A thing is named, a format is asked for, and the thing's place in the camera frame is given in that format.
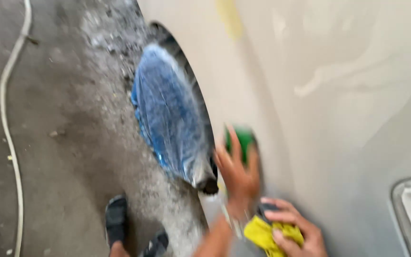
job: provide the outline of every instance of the foot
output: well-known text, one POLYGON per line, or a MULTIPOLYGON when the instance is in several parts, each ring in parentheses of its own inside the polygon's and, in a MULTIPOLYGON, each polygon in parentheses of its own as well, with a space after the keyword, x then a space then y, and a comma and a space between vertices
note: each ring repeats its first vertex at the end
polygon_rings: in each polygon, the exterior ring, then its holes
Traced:
POLYGON ((115 242, 124 242, 127 235, 128 201, 125 195, 113 197, 106 206, 106 240, 112 247, 115 242))
POLYGON ((139 257, 161 257, 168 249, 169 238, 165 230, 159 231, 150 240, 148 246, 139 254, 139 257))

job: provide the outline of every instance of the dusty ground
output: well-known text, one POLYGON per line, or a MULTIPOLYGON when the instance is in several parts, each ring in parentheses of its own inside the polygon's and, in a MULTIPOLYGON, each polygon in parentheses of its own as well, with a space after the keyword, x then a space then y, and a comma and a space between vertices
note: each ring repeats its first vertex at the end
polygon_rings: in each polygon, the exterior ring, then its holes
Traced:
MULTIPOLYGON (((34 0, 32 35, 8 89, 25 199, 22 255, 107 256, 103 211, 126 192, 133 255, 162 225, 168 256, 189 256, 204 231, 197 194, 165 178, 129 103, 148 29, 133 0, 34 0), (53 131, 64 134, 50 137, 53 131)), ((0 73, 24 8, 0 0, 0 73)), ((0 121, 0 256, 14 247, 15 179, 0 121)))

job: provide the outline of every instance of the yellow paint mark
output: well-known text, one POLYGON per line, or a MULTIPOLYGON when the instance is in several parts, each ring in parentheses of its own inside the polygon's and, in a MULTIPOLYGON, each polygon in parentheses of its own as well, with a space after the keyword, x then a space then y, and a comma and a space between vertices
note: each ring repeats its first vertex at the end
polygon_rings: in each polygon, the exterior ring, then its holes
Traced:
POLYGON ((243 26, 234 0, 215 0, 215 4, 229 37, 234 40, 241 38, 243 26))

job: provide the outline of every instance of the green sanding block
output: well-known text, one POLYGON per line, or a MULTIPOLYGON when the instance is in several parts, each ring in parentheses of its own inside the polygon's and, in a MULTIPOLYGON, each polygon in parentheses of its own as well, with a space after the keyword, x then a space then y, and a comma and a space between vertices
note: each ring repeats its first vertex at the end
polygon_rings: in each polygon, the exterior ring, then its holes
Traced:
MULTIPOLYGON (((255 137, 253 131, 247 127, 240 127, 240 126, 233 126, 234 130, 236 131, 237 138, 239 139, 240 146, 242 148, 242 162, 243 164, 247 164, 247 148, 250 144, 255 142, 255 137)), ((231 135, 229 130, 225 128, 226 133, 226 150, 228 153, 231 153, 231 135)))

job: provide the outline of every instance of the white hose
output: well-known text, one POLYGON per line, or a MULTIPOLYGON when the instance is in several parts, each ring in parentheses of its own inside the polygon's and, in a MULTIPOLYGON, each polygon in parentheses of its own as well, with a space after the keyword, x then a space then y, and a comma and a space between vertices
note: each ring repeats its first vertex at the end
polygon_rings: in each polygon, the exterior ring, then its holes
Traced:
POLYGON ((26 37, 29 34, 32 21, 31 14, 31 3, 30 0, 25 0, 25 20, 23 22, 23 27, 21 28, 20 35, 15 42, 14 49, 9 56, 9 60, 4 67, 3 73, 1 75, 0 81, 0 108, 1 108, 1 120, 3 122, 4 134, 7 139, 7 144, 9 145, 10 154, 12 156, 12 163, 15 172, 15 183, 17 184, 17 199, 18 199, 18 225, 17 225, 17 239, 15 241, 15 252, 14 257, 20 257, 21 250, 21 238, 23 233, 23 191, 21 189, 21 178, 20 170, 18 167, 17 155, 15 153, 14 143, 12 142, 12 137, 10 136, 9 127, 7 125, 7 115, 6 115, 6 90, 7 81, 10 78, 12 70, 14 68, 15 62, 17 61, 20 51, 25 43, 26 37))

